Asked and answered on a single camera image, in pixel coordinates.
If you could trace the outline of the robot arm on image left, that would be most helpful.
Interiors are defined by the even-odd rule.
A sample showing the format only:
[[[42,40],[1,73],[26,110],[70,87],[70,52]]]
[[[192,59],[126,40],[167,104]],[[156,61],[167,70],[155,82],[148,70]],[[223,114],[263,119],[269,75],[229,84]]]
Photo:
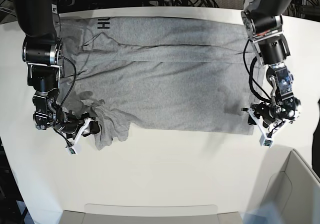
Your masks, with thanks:
[[[60,27],[57,0],[13,0],[17,21],[25,33],[22,60],[27,65],[27,84],[34,88],[33,120],[39,130],[53,128],[66,140],[77,135],[100,132],[89,113],[80,117],[63,111],[64,102],[57,102],[60,78],[64,67],[63,42],[56,28]]]

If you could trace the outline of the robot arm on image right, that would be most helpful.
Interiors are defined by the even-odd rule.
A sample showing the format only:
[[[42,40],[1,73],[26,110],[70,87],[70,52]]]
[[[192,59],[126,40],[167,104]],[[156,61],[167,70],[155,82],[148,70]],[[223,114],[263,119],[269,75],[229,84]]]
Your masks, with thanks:
[[[293,76],[285,65],[290,56],[283,33],[282,14],[292,0],[244,0],[242,21],[255,58],[249,69],[249,86],[254,96],[261,101],[252,106],[255,118],[262,118],[266,129],[273,126],[275,132],[286,122],[293,122],[300,114],[300,101],[293,94]],[[266,98],[254,89],[253,69],[259,62],[267,66],[266,79],[272,90]]]

